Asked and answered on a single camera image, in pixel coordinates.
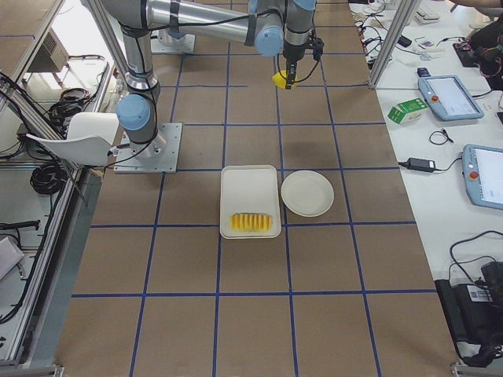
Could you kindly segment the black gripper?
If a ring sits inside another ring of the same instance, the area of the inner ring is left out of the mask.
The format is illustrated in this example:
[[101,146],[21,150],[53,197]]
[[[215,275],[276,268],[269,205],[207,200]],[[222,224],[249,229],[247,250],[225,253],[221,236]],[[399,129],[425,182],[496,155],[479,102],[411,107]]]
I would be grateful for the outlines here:
[[285,89],[290,90],[296,84],[296,62],[303,59],[303,45],[284,41],[283,56],[286,59]]

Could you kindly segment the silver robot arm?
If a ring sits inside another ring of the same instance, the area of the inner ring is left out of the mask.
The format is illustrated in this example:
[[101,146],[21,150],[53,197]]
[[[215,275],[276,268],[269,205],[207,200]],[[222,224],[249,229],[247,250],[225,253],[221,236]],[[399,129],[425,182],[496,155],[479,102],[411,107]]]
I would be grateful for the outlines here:
[[[312,123],[288,88],[321,78],[312,1],[104,1],[122,46],[125,94],[116,105],[116,164],[185,170],[270,164],[281,169],[285,132]],[[285,129],[281,123],[288,120]]]

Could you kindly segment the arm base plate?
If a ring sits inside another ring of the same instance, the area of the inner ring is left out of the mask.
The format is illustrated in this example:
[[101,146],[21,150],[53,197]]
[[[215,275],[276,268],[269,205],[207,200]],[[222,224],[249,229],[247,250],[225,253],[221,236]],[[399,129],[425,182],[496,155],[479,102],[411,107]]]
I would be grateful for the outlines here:
[[181,123],[163,123],[158,126],[158,133],[151,144],[136,156],[142,146],[131,144],[127,133],[123,131],[120,144],[128,144],[114,154],[119,160],[113,165],[117,174],[175,173],[178,167],[180,142],[182,139]]
[[151,50],[156,55],[192,54],[196,36],[171,33],[167,29],[154,31],[151,36]]

